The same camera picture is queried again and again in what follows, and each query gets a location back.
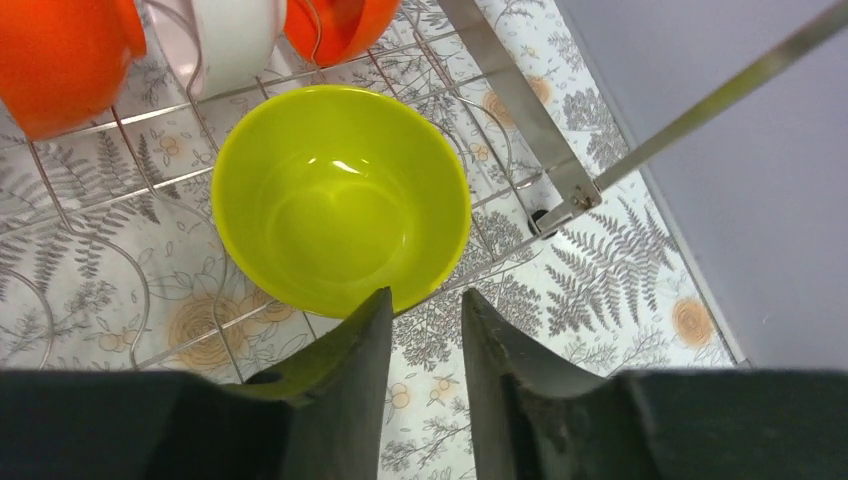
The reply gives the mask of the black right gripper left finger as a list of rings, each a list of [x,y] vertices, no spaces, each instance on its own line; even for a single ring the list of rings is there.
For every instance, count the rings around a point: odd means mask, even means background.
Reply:
[[[1,375],[5,479],[373,479],[392,293],[242,384],[186,371]]]

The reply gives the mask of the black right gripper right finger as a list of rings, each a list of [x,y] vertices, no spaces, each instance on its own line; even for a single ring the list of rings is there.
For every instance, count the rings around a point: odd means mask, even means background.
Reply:
[[[481,479],[843,479],[847,375],[565,360],[474,289],[464,364]]]

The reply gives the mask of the lime green bowl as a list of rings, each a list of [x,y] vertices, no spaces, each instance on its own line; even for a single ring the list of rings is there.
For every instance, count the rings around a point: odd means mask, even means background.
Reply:
[[[433,293],[469,240],[457,153],[402,102],[345,85],[262,102],[223,141],[210,199],[230,258],[297,309],[349,315],[389,288],[395,312]]]

